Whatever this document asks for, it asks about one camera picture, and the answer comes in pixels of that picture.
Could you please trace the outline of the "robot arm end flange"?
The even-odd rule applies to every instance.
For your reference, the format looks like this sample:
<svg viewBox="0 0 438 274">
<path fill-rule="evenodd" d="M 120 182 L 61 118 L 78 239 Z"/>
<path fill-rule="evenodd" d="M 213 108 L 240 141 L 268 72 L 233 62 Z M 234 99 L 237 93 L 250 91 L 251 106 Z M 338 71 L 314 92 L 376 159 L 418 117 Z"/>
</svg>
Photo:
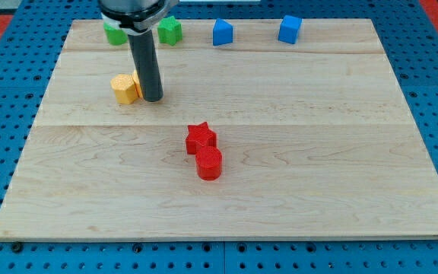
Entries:
<svg viewBox="0 0 438 274">
<path fill-rule="evenodd" d="M 98 0 L 102 19 L 111 27 L 136 36 L 150 30 L 179 0 Z"/>
</svg>

